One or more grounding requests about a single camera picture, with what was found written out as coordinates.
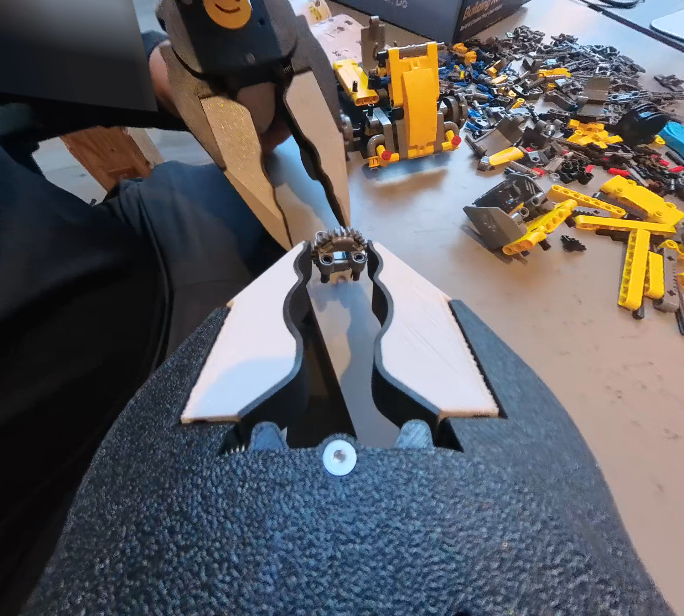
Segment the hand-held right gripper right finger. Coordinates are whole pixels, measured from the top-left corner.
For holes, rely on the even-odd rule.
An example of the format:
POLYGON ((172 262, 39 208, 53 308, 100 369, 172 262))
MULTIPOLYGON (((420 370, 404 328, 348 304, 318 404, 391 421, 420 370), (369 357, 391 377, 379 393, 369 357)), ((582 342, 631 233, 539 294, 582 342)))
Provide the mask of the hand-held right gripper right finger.
POLYGON ((452 300, 391 253, 369 242, 372 398, 386 418, 496 418, 499 406, 457 321, 452 300))

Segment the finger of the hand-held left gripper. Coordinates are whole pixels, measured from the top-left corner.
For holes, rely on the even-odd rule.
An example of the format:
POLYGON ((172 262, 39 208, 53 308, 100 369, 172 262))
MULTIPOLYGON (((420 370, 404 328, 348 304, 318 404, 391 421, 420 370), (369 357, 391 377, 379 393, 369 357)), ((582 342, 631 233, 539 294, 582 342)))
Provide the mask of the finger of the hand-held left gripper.
POLYGON ((264 169, 261 141, 249 110, 224 96, 202 99, 201 106, 224 163, 224 175, 274 240, 290 250, 291 237, 264 169))
POLYGON ((284 103, 307 173, 322 185, 338 224, 350 227, 346 148, 332 69, 295 73, 286 88, 284 103))

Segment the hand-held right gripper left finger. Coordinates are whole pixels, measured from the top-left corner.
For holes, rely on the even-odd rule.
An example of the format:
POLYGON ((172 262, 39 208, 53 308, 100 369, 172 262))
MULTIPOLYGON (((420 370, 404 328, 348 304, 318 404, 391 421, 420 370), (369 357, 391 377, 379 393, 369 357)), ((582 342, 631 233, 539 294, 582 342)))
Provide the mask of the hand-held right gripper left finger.
POLYGON ((182 423, 291 424, 304 413, 311 268, 311 244, 301 241, 229 301, 182 423))

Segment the grey toy gear assembly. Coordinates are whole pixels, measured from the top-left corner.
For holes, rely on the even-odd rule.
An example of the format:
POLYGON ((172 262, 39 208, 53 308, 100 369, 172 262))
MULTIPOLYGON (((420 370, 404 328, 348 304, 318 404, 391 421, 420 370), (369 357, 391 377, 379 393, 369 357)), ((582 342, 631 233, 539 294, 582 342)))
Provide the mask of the grey toy gear assembly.
POLYGON ((367 241, 354 227, 320 230, 311 243, 311 257, 322 284, 337 273, 349 273, 352 281, 359 281, 368 261, 367 241))

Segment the grey desk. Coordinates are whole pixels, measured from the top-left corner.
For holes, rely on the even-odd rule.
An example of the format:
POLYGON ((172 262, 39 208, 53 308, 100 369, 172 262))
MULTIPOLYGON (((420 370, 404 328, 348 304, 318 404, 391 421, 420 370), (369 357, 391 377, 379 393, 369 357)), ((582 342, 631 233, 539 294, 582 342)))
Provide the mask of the grey desk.
POLYGON ((463 332, 503 416, 444 421, 457 450, 358 453, 331 502, 341 549, 315 561, 358 615, 683 614, 683 338, 611 303, 619 243, 505 264, 462 204, 495 179, 466 151, 372 178, 347 163, 354 225, 464 303, 463 332))

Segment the person's left hand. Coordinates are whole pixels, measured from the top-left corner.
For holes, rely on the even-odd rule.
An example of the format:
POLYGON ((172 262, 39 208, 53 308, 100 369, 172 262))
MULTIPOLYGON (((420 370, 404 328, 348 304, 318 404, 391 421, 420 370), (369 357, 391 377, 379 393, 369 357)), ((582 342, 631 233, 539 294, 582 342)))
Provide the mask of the person's left hand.
POLYGON ((169 45, 169 41, 164 39, 152 49, 148 58, 149 72, 158 107, 179 118, 180 114, 175 105, 174 92, 170 84, 167 64, 161 53, 161 47, 169 45))

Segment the open instruction booklet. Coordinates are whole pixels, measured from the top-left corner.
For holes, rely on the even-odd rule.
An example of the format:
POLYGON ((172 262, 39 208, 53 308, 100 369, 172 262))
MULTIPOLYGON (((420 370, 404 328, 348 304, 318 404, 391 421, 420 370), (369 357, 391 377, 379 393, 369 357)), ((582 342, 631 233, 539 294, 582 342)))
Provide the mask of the open instruction booklet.
POLYGON ((362 26, 347 14, 333 15, 326 0, 288 0, 297 16, 303 16, 330 63, 362 62, 362 26))

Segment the yellow toy vehicle model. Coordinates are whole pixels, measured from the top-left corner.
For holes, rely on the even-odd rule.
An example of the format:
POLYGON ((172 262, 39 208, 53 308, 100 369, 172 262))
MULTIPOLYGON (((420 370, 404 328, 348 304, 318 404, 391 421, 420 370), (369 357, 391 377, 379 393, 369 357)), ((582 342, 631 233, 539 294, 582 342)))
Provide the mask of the yellow toy vehicle model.
POLYGON ((457 150, 468 104, 463 94, 441 93, 444 43, 388 46, 385 31, 372 16, 361 29, 361 61, 332 65, 346 152, 358 152, 378 169, 457 150))

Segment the brown wooden furniture piece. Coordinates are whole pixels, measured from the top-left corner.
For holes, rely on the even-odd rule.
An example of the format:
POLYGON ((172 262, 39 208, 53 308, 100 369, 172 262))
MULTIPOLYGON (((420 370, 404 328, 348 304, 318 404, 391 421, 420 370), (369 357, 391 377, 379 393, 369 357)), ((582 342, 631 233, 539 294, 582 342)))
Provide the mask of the brown wooden furniture piece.
POLYGON ((93 127, 63 134, 60 140, 107 192, 123 180, 149 177, 164 158, 146 130, 93 127))

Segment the person's dark clothed body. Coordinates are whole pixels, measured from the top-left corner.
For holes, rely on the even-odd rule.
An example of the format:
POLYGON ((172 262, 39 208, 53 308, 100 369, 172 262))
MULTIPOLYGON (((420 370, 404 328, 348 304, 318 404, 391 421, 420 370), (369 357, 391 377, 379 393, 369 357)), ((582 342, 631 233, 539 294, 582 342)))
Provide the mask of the person's dark clothed body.
POLYGON ((165 162, 90 206, 1 149, 2 615, 122 408, 284 252, 214 164, 165 162))

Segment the grey yellow wheel housing assembly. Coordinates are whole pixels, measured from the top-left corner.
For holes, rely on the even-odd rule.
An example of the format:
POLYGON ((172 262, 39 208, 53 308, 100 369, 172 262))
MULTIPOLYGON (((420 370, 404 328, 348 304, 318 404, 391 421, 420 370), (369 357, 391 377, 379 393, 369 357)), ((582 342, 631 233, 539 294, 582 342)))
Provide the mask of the grey yellow wheel housing assembly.
POLYGON ((463 208, 483 245, 508 258, 524 258, 535 248, 551 249, 549 236, 572 218, 579 201, 552 198, 526 174, 512 172, 463 208))

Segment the yellow curved panel piece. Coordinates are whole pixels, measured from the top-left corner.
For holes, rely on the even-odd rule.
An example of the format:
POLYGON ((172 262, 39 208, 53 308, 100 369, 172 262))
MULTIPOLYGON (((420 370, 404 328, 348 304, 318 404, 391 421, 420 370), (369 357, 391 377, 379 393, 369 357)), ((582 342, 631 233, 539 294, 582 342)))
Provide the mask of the yellow curved panel piece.
POLYGON ((480 172, 496 171, 501 167, 508 166, 511 162, 523 159, 524 156, 524 149, 510 146, 489 156, 483 156, 477 163, 477 170, 480 172))

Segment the pile of toy building parts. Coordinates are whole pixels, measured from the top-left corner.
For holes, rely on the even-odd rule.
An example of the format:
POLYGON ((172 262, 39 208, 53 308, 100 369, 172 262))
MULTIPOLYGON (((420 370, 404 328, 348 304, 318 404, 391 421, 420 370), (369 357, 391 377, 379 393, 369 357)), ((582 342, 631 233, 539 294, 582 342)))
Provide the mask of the pile of toy building parts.
POLYGON ((461 135, 477 163, 510 146, 525 150, 519 161, 478 172, 501 175, 496 184, 526 174, 552 198, 577 199, 567 230, 625 244, 618 305, 640 320, 652 304, 674 316, 682 335, 683 157, 659 135, 630 146, 615 133, 620 117, 644 102, 683 124, 674 114, 683 81, 655 76, 660 89, 649 90, 640 82, 645 72, 613 46, 546 38, 528 26, 439 55, 441 93, 466 98, 461 135))

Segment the black curved toy part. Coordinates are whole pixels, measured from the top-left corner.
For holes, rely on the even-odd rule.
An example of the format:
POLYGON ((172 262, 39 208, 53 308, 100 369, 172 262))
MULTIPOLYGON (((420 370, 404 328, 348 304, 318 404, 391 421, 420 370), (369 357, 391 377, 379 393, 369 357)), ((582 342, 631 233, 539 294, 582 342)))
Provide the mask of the black curved toy part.
POLYGON ((649 144, 669 121, 668 114, 658 106, 652 102, 644 102, 620 117, 615 126, 615 133, 630 146, 649 144))

